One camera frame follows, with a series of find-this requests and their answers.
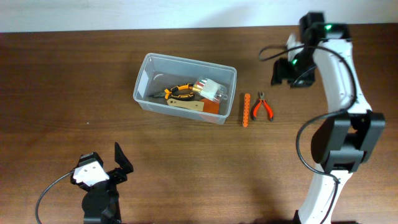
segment beige tool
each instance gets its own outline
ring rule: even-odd
[[[168,99],[167,104],[169,106],[177,106],[195,111],[203,111],[203,108],[205,107],[205,103],[201,101],[182,101],[182,100]]]

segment plier handle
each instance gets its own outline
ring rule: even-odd
[[[164,97],[166,100],[171,98],[171,99],[176,99],[176,100],[187,101],[187,100],[193,99],[195,97],[195,95],[193,93],[183,94],[183,95],[174,95],[174,93],[177,91],[180,91],[180,90],[191,90],[192,88],[193,88],[192,83],[184,83],[184,84],[177,85],[170,89],[167,88],[160,93],[151,95],[151,97],[154,97],[154,98]]]
[[[264,107],[266,108],[266,111],[268,113],[268,120],[273,121],[274,120],[274,112],[272,112],[271,107],[268,105],[267,101],[265,100],[263,92],[259,93],[259,98],[257,99],[256,103],[251,108],[251,113],[250,113],[251,119],[253,121],[255,121],[257,119],[257,111],[261,105],[264,105]]]

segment cable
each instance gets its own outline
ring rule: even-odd
[[[42,193],[42,195],[40,195],[39,199],[37,200],[36,203],[36,209],[35,209],[35,214],[36,214],[36,221],[38,224],[42,224],[42,222],[40,221],[39,218],[39,205],[40,205],[40,201],[43,199],[45,193],[47,193],[56,183],[60,182],[62,179],[66,178],[67,176],[73,174],[75,170],[72,170],[70,172],[68,172],[67,174],[63,175],[62,177],[60,177],[58,180],[54,181],[52,184],[50,184]]]
[[[283,49],[284,51],[279,52],[279,53],[277,53],[277,54],[275,54],[275,55],[273,55],[271,57],[261,58],[261,54],[263,53],[263,51],[268,50],[268,49]],[[354,95],[354,97],[351,99],[349,105],[346,108],[341,109],[339,111],[335,111],[335,112],[323,114],[323,115],[320,115],[320,116],[316,116],[316,117],[310,119],[309,121],[304,123],[303,126],[298,130],[298,133],[297,133],[297,136],[296,136],[296,151],[297,151],[297,155],[298,155],[298,158],[300,159],[300,161],[304,164],[304,166],[306,168],[308,168],[310,171],[312,171],[312,172],[314,172],[316,174],[320,174],[320,175],[325,175],[325,176],[331,177],[335,181],[335,191],[334,191],[333,196],[331,198],[331,202],[330,202],[330,206],[328,208],[328,211],[326,212],[325,217],[323,217],[322,221],[320,222],[320,224],[322,224],[327,219],[327,217],[329,216],[331,208],[332,208],[332,206],[333,206],[333,204],[335,202],[335,199],[336,199],[336,196],[337,196],[337,192],[338,192],[338,185],[340,184],[340,181],[335,175],[327,174],[325,172],[316,170],[316,169],[312,168],[307,162],[305,162],[305,160],[304,160],[304,158],[303,158],[303,156],[301,155],[301,152],[300,152],[300,137],[301,137],[301,134],[303,133],[304,129],[307,126],[309,126],[310,124],[312,124],[312,123],[314,123],[314,122],[316,122],[316,121],[318,121],[320,119],[327,119],[327,118],[331,118],[331,117],[338,116],[340,114],[346,113],[351,107],[354,106],[354,104],[355,104],[355,102],[356,102],[356,100],[358,98],[357,97],[357,89],[356,89],[354,73],[353,73],[352,69],[349,67],[347,61],[339,53],[337,53],[334,50],[331,50],[329,48],[326,48],[326,47],[300,45],[300,46],[292,47],[291,49],[286,49],[286,46],[284,46],[284,45],[269,45],[269,46],[264,47],[263,49],[260,50],[260,52],[259,52],[259,60],[262,61],[262,62],[265,62],[267,60],[279,57],[279,56],[281,56],[283,54],[286,54],[287,52],[290,52],[292,50],[297,50],[297,49],[319,49],[319,50],[327,51],[327,52],[333,54],[334,56],[338,57],[340,59],[340,61],[344,64],[344,66],[347,68],[347,71],[349,73],[349,77],[351,79],[351,83],[352,83],[352,86],[353,86],[353,93],[354,93],[353,95]]]

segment brown table surface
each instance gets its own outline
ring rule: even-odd
[[[354,173],[333,220],[398,220],[398,26],[350,26],[366,99],[387,121],[374,153]],[[120,143],[135,171],[118,185],[125,223],[252,223],[291,219],[313,174],[295,135],[327,111],[322,81],[291,90],[270,86],[273,62],[258,50],[283,44],[295,26],[113,30],[0,35],[0,223],[33,223],[46,186],[96,151],[116,167]],[[145,55],[155,52],[235,67],[224,125],[144,111],[132,98]],[[264,91],[274,122],[241,126],[241,95]],[[317,126],[302,138],[303,155]],[[63,180],[40,206],[44,223],[82,223],[85,191]]]

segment green light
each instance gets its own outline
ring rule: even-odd
[[[330,25],[330,24],[326,25],[326,26],[325,26],[325,29],[326,29],[326,30],[330,30],[330,29],[331,29],[331,25]]]

